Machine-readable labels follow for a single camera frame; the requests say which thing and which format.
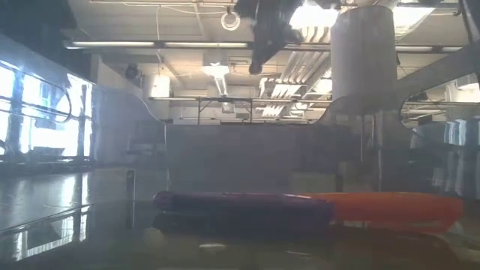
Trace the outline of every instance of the table surface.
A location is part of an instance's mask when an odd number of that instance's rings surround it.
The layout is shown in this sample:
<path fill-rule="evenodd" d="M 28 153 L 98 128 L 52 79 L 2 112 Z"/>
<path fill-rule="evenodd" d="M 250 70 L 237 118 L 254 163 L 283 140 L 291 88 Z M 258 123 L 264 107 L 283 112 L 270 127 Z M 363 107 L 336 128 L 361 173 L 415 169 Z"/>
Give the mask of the table surface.
<path fill-rule="evenodd" d="M 182 232 L 168 218 L 150 202 L 63 211 L 0 232 L 0 269 L 480 269 L 480 247 L 455 235 L 332 226 L 238 238 Z"/>

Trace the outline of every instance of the cylindrical pillar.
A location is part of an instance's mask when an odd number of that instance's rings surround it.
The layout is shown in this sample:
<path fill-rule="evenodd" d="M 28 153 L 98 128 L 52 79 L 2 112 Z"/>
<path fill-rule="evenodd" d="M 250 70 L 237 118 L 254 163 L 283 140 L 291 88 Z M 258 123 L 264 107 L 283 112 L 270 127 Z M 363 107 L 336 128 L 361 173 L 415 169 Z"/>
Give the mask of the cylindrical pillar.
<path fill-rule="evenodd" d="M 397 80 L 393 13 L 383 6 L 342 13 L 331 29 L 333 100 L 354 97 L 358 114 L 377 111 Z"/>

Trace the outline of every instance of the light fixture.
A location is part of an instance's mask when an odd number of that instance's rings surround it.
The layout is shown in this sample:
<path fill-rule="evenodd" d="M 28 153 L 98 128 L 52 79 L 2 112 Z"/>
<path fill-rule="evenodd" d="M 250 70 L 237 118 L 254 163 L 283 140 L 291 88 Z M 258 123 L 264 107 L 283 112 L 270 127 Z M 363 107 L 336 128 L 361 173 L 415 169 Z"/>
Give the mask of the light fixture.
<path fill-rule="evenodd" d="M 233 17 L 233 22 L 227 22 L 227 17 Z M 221 18 L 220 23 L 223 29 L 228 31 L 235 31 L 240 26 L 240 16 L 236 12 L 226 12 Z"/>
<path fill-rule="evenodd" d="M 154 47 L 152 41 L 73 41 L 74 47 Z"/>
<path fill-rule="evenodd" d="M 166 48 L 247 48 L 248 43 L 245 42 L 165 42 L 163 44 Z"/>
<path fill-rule="evenodd" d="M 314 87 L 313 90 L 317 94 L 329 94 L 332 92 L 333 82 L 332 79 L 321 79 Z"/>
<path fill-rule="evenodd" d="M 414 26 L 434 10 L 435 8 L 433 7 L 394 7 L 393 19 L 395 28 Z"/>
<path fill-rule="evenodd" d="M 302 29 L 309 26 L 332 27 L 337 21 L 339 11 L 335 9 L 323 9 L 316 4 L 308 4 L 306 1 L 297 8 L 290 20 L 294 29 Z"/>
<path fill-rule="evenodd" d="M 152 98 L 168 98 L 170 96 L 170 78 L 158 75 L 153 80 L 150 96 Z"/>
<path fill-rule="evenodd" d="M 227 93 L 227 82 L 225 80 L 225 75 L 230 72 L 230 68 L 226 65 L 221 65 L 218 63 L 210 63 L 202 67 L 202 71 L 210 76 L 213 76 L 215 84 L 217 85 L 218 92 L 220 96 L 226 96 Z"/>

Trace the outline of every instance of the ceiling light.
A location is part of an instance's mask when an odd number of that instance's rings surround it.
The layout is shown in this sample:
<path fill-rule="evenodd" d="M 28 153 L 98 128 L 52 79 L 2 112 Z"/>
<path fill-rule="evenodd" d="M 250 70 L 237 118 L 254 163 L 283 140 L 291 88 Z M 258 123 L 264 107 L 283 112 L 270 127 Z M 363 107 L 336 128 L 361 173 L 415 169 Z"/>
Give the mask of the ceiling light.
<path fill-rule="evenodd" d="M 443 47 L 442 51 L 445 53 L 455 53 L 458 50 L 460 50 L 462 47 L 461 46 L 450 46 L 450 47 Z"/>
<path fill-rule="evenodd" d="M 245 42 L 165 42 L 165 47 L 180 48 L 247 48 L 248 43 Z"/>
<path fill-rule="evenodd" d="M 314 87 L 313 90 L 317 94 L 328 94 L 333 89 L 332 79 L 321 79 Z"/>
<path fill-rule="evenodd" d="M 230 69 L 227 66 L 220 65 L 220 63 L 215 63 L 209 66 L 203 66 L 202 71 L 215 78 L 222 78 L 230 72 Z"/>
<path fill-rule="evenodd" d="M 77 47 L 154 47 L 151 41 L 74 41 L 72 45 Z"/>
<path fill-rule="evenodd" d="M 395 28 L 410 27 L 420 23 L 434 10 L 433 7 L 395 7 L 393 9 Z"/>
<path fill-rule="evenodd" d="M 319 5 L 305 2 L 293 14 L 290 25 L 294 29 L 309 26 L 332 27 L 337 21 L 338 14 L 338 10 L 323 9 Z"/>
<path fill-rule="evenodd" d="M 396 46 L 397 51 L 409 52 L 409 53 L 427 53 L 432 51 L 432 46 Z"/>

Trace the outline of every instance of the orange object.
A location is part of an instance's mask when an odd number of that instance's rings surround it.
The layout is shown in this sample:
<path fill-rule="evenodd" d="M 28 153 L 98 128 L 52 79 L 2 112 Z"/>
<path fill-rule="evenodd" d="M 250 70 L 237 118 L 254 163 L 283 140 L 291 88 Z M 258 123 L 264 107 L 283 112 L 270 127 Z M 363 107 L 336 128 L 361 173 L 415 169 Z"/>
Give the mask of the orange object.
<path fill-rule="evenodd" d="M 306 193 L 333 202 L 336 221 L 420 233 L 444 233 L 464 213 L 461 199 L 426 193 Z"/>

